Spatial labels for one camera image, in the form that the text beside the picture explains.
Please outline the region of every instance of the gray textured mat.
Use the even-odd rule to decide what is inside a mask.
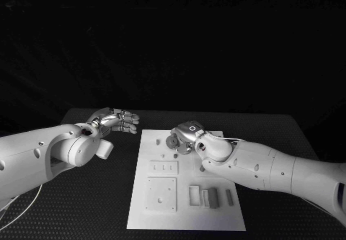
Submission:
[[[61,124],[83,123],[96,109],[73,108]],[[106,160],[63,172],[47,182],[30,209],[0,232],[0,239],[344,239],[341,224],[298,197],[236,185],[246,232],[126,230],[141,129],[170,130],[196,120],[224,137],[245,139],[281,152],[317,159],[294,119],[288,115],[132,110],[139,115],[138,133],[112,132]],[[30,204],[37,189],[8,208],[1,226]]]

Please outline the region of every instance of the white board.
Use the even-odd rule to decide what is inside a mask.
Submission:
[[[222,136],[222,131],[211,131],[211,133]],[[165,146],[168,135],[170,130],[144,129],[141,131],[126,229],[245,231],[234,183],[220,177],[211,177],[209,174],[204,176],[196,174],[197,161],[201,164],[198,155],[191,152],[187,155],[177,154],[177,158],[174,158],[175,151]],[[177,175],[152,176],[148,173],[151,161],[177,162]],[[175,209],[173,212],[145,209],[147,182],[148,178],[154,177],[175,179]],[[188,186],[198,186],[200,197],[203,197],[201,190],[216,188],[219,208],[190,207]],[[229,206],[227,203],[226,189],[230,190],[233,206]]]

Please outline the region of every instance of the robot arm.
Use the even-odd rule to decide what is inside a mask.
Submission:
[[[258,191],[276,191],[307,200],[346,226],[346,163],[289,156],[239,139],[227,142],[196,121],[180,124],[165,144],[181,154],[196,150],[201,169]]]
[[[103,108],[86,123],[63,124],[0,138],[0,202],[80,167],[93,155],[106,159],[113,145],[102,138],[111,131],[136,133],[139,117]]]

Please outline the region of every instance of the robotic hand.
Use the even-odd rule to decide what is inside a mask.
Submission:
[[[98,110],[86,123],[64,124],[0,138],[0,202],[80,167],[96,155],[106,159],[111,131],[135,134],[138,115],[112,108]]]
[[[346,226],[346,163],[294,157],[259,143],[217,137],[196,121],[171,129],[165,145],[180,154],[196,150],[201,171],[253,190],[301,197]]]

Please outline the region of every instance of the black backdrop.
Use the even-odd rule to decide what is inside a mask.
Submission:
[[[72,107],[288,114],[343,161],[344,4],[47,2],[0,4],[1,131]]]

